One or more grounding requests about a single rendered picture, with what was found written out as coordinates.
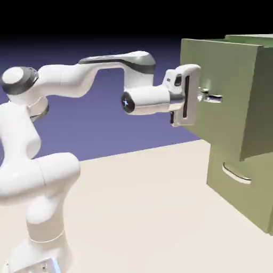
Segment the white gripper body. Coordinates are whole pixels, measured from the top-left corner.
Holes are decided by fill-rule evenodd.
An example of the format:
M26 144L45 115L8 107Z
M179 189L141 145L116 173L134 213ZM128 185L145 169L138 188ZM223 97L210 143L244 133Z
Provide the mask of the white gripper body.
M184 95L183 106L174 111L173 127L194 125L196 120L200 71L196 64L186 64L177 67L176 72L181 75L181 91Z

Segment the green cabinet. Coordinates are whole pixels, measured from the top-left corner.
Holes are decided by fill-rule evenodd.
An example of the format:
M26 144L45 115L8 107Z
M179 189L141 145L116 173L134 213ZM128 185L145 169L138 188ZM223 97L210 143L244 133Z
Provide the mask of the green cabinet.
M267 47L273 47L273 34L267 34L267 35L259 35L259 34L234 35L232 34L232 35L227 35L223 39L197 39L197 40L213 40L218 42L255 44L255 45L263 45Z

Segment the green flat drawer front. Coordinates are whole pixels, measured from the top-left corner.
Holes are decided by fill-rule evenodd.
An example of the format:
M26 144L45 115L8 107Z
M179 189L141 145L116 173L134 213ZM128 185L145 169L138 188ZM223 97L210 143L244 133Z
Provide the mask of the green flat drawer front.
M252 180L243 184L227 176L222 164ZM211 146L207 184L266 234L273 236L273 152L237 161Z

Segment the green drawer with deep sides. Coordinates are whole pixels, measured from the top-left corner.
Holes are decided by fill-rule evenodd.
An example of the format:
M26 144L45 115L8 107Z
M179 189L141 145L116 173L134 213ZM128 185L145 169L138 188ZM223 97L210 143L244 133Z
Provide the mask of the green drawer with deep sides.
M189 131L235 160L273 152L273 47L183 39L181 63L200 65L200 87L222 96L197 104Z

